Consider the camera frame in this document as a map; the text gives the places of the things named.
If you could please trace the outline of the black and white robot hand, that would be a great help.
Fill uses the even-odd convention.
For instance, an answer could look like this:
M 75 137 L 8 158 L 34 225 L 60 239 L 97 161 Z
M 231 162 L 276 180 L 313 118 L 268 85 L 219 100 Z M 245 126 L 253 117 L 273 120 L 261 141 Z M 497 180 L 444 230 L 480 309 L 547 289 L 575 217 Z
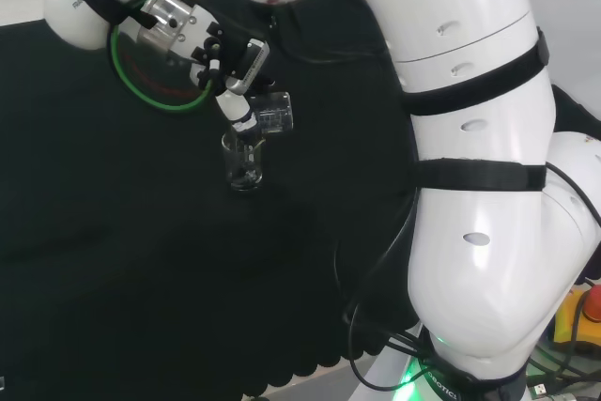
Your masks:
M 257 113 L 250 97 L 269 80 L 261 75 L 270 56 L 270 46 L 258 35 L 215 19 L 195 7 L 184 27 L 193 38 L 184 53 L 199 67 L 192 78 L 198 87 L 215 98 L 224 117 L 240 140 L 260 139 Z

